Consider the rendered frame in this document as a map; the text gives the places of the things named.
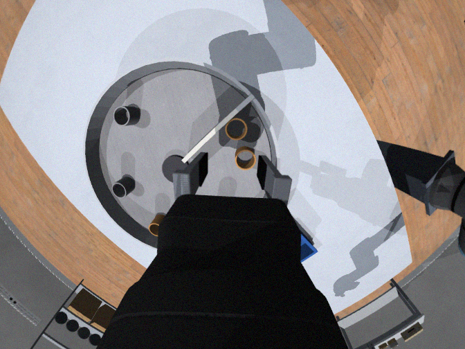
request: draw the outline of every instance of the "white stick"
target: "white stick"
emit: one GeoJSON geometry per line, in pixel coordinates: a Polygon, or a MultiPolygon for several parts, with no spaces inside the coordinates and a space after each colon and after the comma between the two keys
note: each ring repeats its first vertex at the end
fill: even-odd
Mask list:
{"type": "Polygon", "coordinates": [[[195,147],[193,147],[189,152],[188,154],[183,157],[183,160],[182,162],[186,163],[189,161],[190,158],[192,158],[194,156],[194,154],[196,152],[198,152],[200,150],[201,147],[203,147],[203,145],[205,143],[207,143],[224,125],[226,125],[228,123],[229,120],[231,120],[232,118],[234,118],[237,113],[239,113],[243,108],[246,107],[246,105],[250,102],[252,102],[252,100],[254,99],[255,97],[253,95],[250,95],[249,97],[247,97],[240,105],[238,105],[236,107],[236,109],[234,109],[232,112],[229,113],[229,115],[227,117],[225,117],[223,120],[221,120],[219,122],[218,125],[216,125],[215,127],[213,127],[213,129],[207,133],[207,135],[205,137],[203,137],[196,145],[195,147]]]}

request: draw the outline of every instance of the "blue object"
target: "blue object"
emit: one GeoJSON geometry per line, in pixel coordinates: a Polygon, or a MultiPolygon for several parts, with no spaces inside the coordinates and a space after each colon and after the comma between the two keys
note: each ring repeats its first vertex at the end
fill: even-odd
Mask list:
{"type": "Polygon", "coordinates": [[[316,248],[313,247],[304,234],[300,234],[300,262],[304,262],[307,258],[310,258],[317,252],[316,248]]]}

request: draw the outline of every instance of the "wood grain surface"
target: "wood grain surface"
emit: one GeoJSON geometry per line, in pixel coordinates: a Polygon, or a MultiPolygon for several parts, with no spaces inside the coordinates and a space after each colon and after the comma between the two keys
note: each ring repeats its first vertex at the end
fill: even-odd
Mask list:
{"type": "MultiPolygon", "coordinates": [[[[0,2],[0,76],[32,0],[0,2]]],[[[465,0],[283,0],[336,65],[370,127],[386,141],[465,168],[465,0]]],[[[66,277],[118,307],[145,268],[94,227],[58,190],[0,110],[0,206],[66,277]]],[[[412,249],[399,282],[459,226],[460,217],[397,190],[412,249]]],[[[386,284],[344,317],[390,288],[386,284]]]]}

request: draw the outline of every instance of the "orange ring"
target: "orange ring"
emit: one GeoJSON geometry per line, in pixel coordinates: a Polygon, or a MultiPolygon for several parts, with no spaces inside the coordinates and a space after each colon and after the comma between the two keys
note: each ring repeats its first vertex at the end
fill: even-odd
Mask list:
{"type": "Polygon", "coordinates": [[[152,235],[158,236],[158,227],[160,226],[161,221],[165,218],[165,215],[159,213],[158,215],[155,216],[154,220],[152,223],[149,225],[149,232],[152,235]]]}
{"type": "Polygon", "coordinates": [[[235,140],[235,141],[239,141],[239,140],[243,139],[243,138],[246,136],[246,134],[247,134],[247,124],[246,124],[245,121],[242,120],[242,119],[239,119],[239,118],[232,118],[232,119],[229,120],[229,122],[226,124],[225,131],[226,131],[226,135],[227,135],[229,138],[231,138],[231,139],[233,139],[233,140],[235,140]],[[234,121],[234,120],[238,120],[238,121],[240,121],[241,123],[244,124],[244,132],[242,132],[242,134],[239,136],[239,138],[234,138],[234,137],[232,137],[232,136],[229,134],[229,132],[228,132],[228,126],[229,126],[229,124],[231,123],[231,121],[234,121]]]}
{"type": "Polygon", "coordinates": [[[250,170],[255,165],[256,161],[257,161],[257,158],[255,157],[255,153],[254,153],[254,150],[252,148],[244,146],[244,147],[240,147],[240,148],[238,148],[236,150],[236,165],[241,170],[250,170]],[[242,152],[250,152],[250,153],[252,153],[252,159],[245,162],[243,165],[240,165],[239,162],[238,162],[238,156],[242,152]]]}

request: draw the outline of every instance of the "white table surface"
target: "white table surface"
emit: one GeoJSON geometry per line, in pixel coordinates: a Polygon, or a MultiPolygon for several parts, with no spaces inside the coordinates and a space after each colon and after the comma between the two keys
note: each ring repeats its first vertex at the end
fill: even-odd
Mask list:
{"type": "Polygon", "coordinates": [[[337,313],[411,262],[405,226],[376,139],[345,81],[279,0],[36,0],[0,83],[0,105],[30,153],[75,207],[148,267],[156,249],[120,228],[98,201],[85,139],[103,93],[155,62],[212,64],[209,43],[247,30],[265,33],[283,70],[235,78],[257,87],[277,139],[277,166],[291,176],[288,208],[318,252],[303,262],[337,313]]]}

